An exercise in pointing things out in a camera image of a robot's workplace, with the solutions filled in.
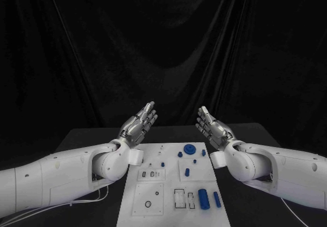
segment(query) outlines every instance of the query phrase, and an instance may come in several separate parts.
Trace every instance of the small blue part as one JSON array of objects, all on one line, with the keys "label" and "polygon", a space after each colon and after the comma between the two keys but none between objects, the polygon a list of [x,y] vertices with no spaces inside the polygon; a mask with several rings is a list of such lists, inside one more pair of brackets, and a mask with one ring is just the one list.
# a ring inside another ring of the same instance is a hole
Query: small blue part
[{"label": "small blue part", "polygon": [[189,155],[193,155],[196,153],[196,147],[192,145],[192,144],[187,144],[185,146],[185,152],[189,154]]},{"label": "small blue part", "polygon": [[189,176],[189,168],[186,168],[186,176]]},{"label": "small blue part", "polygon": [[222,207],[219,196],[218,196],[218,193],[216,192],[213,192],[213,196],[215,196],[215,200],[216,200],[216,207]]},{"label": "small blue part", "polygon": [[206,190],[203,188],[199,190],[199,199],[200,199],[202,209],[203,210],[211,209],[208,193],[206,193]]}]

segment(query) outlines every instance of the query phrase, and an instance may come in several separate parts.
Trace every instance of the white cable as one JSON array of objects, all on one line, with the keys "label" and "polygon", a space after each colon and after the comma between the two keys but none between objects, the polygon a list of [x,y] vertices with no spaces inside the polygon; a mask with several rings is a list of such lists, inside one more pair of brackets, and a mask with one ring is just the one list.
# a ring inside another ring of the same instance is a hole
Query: white cable
[{"label": "white cable", "polygon": [[30,213],[30,212],[33,212],[33,211],[42,209],[43,207],[42,207],[42,208],[36,208],[36,209],[28,211],[26,213],[20,214],[17,217],[15,217],[15,218],[12,218],[10,220],[7,220],[5,223],[2,223],[2,224],[0,224],[0,227],[5,227],[5,226],[7,226],[7,225],[13,224],[15,222],[17,222],[17,221],[26,219],[28,217],[30,217],[30,216],[39,214],[41,212],[43,212],[43,211],[46,211],[46,210],[55,208],[55,207],[59,207],[59,206],[64,206],[64,205],[71,205],[71,206],[72,206],[74,203],[98,202],[98,201],[101,201],[101,200],[105,199],[105,197],[107,197],[107,195],[108,195],[108,190],[110,190],[110,189],[108,189],[108,187],[107,187],[107,194],[105,194],[105,196],[104,196],[102,199],[100,199],[100,197],[101,197],[101,191],[98,190],[98,191],[100,191],[100,196],[98,196],[98,198],[97,198],[95,200],[77,200],[77,201],[71,201],[71,202],[68,202],[68,203],[59,204],[59,205],[56,205],[56,206],[54,206],[54,207],[49,207],[49,208],[43,209],[42,211],[39,211],[39,212],[36,212],[36,213],[28,215],[26,217],[17,219],[16,221],[13,221],[16,218],[19,218],[19,217],[23,216],[25,214],[28,214],[28,213]]},{"label": "white cable", "polygon": [[290,208],[290,206],[287,205],[287,207],[288,207],[288,209],[290,209],[290,211],[291,211],[291,213],[294,214],[294,216],[297,217],[297,219],[300,220],[300,222],[306,225],[306,227],[308,227],[307,226],[307,224],[303,222],[303,220],[300,219],[300,217],[296,215],[296,213],[293,212],[293,210],[291,210],[291,208]]}]

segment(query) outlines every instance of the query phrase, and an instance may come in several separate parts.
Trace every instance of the metallic robot hand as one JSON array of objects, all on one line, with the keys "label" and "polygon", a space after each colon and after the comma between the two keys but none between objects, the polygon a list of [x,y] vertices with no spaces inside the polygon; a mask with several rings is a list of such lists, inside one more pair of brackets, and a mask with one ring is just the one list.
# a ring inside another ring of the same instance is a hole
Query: metallic robot hand
[{"label": "metallic robot hand", "polygon": [[205,106],[199,108],[198,114],[200,118],[196,119],[199,122],[196,127],[215,149],[223,151],[229,142],[236,140],[235,134],[231,128],[209,114]]},{"label": "metallic robot hand", "polygon": [[157,120],[156,110],[151,111],[154,102],[147,103],[141,111],[131,116],[121,126],[118,140],[121,140],[133,149],[143,141],[144,135]]}]

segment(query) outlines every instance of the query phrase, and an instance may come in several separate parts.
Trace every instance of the robotic arm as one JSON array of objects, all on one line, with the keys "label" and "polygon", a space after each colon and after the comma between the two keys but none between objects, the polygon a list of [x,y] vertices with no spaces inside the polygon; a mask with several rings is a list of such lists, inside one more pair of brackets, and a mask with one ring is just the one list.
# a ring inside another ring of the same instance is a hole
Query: robotic arm
[{"label": "robotic arm", "polygon": [[[236,180],[252,188],[313,208],[327,210],[327,160],[313,153],[238,140],[231,128],[199,108],[198,129],[216,148],[215,168],[228,166]],[[272,181],[258,180],[272,175]]]},{"label": "robotic arm", "polygon": [[[134,149],[157,119],[154,102],[124,123],[115,140],[48,155],[33,163],[0,171],[0,218],[30,208],[72,202],[111,185],[140,166],[143,151]],[[92,173],[102,179],[92,181]]]}]

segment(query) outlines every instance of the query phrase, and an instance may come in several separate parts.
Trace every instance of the black table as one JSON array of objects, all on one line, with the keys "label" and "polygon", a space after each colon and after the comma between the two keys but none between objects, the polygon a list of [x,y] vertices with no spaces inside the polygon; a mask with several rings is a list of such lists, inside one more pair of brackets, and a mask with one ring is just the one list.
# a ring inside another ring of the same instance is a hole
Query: black table
[{"label": "black table", "polygon": [[[272,136],[258,123],[231,124],[231,129],[239,140],[267,146],[280,147]],[[62,141],[56,152],[92,146],[110,142],[118,134],[120,128],[74,129]],[[195,126],[153,127],[143,143],[205,142],[208,152],[215,152],[205,136]],[[215,170],[218,186],[226,207],[226,214],[232,227],[301,227],[281,199],[261,190],[242,184],[232,177],[228,168]],[[35,227],[114,227],[118,220],[121,199],[124,194],[127,174],[120,181],[110,185],[107,198],[100,202],[74,204],[54,208],[10,226]],[[82,197],[95,199],[98,193]],[[308,208],[287,201],[293,211],[310,227],[327,226],[327,211]]]}]

